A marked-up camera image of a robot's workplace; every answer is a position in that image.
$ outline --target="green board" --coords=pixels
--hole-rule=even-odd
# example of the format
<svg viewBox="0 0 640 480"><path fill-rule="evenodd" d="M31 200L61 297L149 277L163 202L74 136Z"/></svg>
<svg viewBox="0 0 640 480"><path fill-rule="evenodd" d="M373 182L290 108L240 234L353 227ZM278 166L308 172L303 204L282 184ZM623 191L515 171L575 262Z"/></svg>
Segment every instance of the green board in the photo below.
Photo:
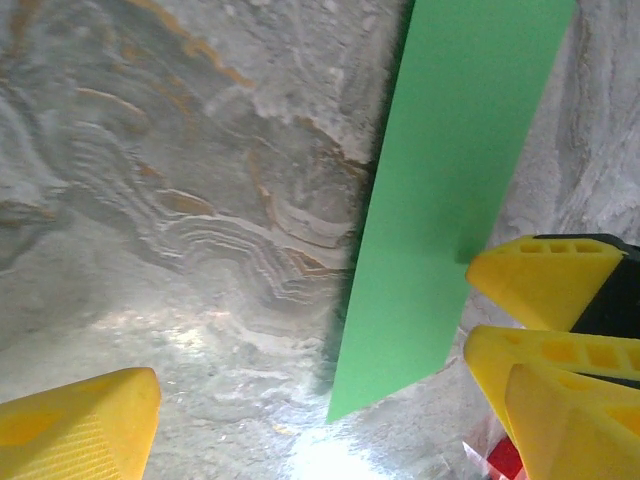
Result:
<svg viewBox="0 0 640 480"><path fill-rule="evenodd" d="M417 0L328 421L442 368L573 0Z"/></svg>

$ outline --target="red object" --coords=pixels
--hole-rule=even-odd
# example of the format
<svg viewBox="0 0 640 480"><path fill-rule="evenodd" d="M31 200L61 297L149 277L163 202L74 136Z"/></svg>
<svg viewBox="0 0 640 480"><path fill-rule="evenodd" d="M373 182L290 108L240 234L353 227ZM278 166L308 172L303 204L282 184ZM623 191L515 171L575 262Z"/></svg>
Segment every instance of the red object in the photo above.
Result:
<svg viewBox="0 0 640 480"><path fill-rule="evenodd" d="M489 465L497 470L497 472L489 474L491 480L500 480L500 474L509 480L514 480L522 470L520 454L509 437L505 437L498 442L496 448L489 454L487 461Z"/></svg>

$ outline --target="gray rock surface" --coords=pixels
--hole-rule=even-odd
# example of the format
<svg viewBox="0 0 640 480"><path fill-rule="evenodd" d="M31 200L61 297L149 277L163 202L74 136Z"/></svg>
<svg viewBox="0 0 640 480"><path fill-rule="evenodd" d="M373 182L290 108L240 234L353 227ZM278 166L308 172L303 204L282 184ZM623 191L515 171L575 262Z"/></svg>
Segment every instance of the gray rock surface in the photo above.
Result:
<svg viewBox="0 0 640 480"><path fill-rule="evenodd" d="M466 478L460 360L323 425L401 0L0 7L0 401L131 365L145 478ZM491 243L640 241L640 3L582 0Z"/></svg>

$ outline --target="grooved yellow surface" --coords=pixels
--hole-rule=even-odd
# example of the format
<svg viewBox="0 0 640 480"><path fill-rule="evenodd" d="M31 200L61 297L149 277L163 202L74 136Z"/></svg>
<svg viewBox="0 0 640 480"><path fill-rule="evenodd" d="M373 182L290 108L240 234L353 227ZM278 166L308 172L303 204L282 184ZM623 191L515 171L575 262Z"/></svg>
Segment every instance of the grooved yellow surface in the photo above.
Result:
<svg viewBox="0 0 640 480"><path fill-rule="evenodd" d="M505 392L515 364L640 381L640 340L635 339L481 325L469 334L464 358L512 440Z"/></svg>
<svg viewBox="0 0 640 480"><path fill-rule="evenodd" d="M525 327L568 331L622 257L596 240L522 237L475 257L466 278Z"/></svg>
<svg viewBox="0 0 640 480"><path fill-rule="evenodd" d="M120 370L0 405L0 479L142 478L158 423L153 370Z"/></svg>
<svg viewBox="0 0 640 480"><path fill-rule="evenodd" d="M505 402L531 480L639 478L639 391L519 364Z"/></svg>

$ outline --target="yellow plastic object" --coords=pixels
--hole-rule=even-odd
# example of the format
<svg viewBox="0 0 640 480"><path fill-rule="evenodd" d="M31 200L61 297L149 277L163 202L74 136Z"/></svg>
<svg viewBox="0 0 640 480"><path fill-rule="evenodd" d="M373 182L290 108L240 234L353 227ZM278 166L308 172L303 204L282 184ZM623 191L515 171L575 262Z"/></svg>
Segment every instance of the yellow plastic object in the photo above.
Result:
<svg viewBox="0 0 640 480"><path fill-rule="evenodd" d="M521 364L505 401L531 480L639 478L640 391Z"/></svg>
<svg viewBox="0 0 640 480"><path fill-rule="evenodd" d="M474 328L464 358L476 382L513 438L504 404L511 369L518 363L640 382L640 340L566 332Z"/></svg>
<svg viewBox="0 0 640 480"><path fill-rule="evenodd" d="M0 479L142 478L160 387L131 368L0 405Z"/></svg>
<svg viewBox="0 0 640 480"><path fill-rule="evenodd" d="M475 257L466 278L525 327L569 331L622 256L587 238L522 237Z"/></svg>

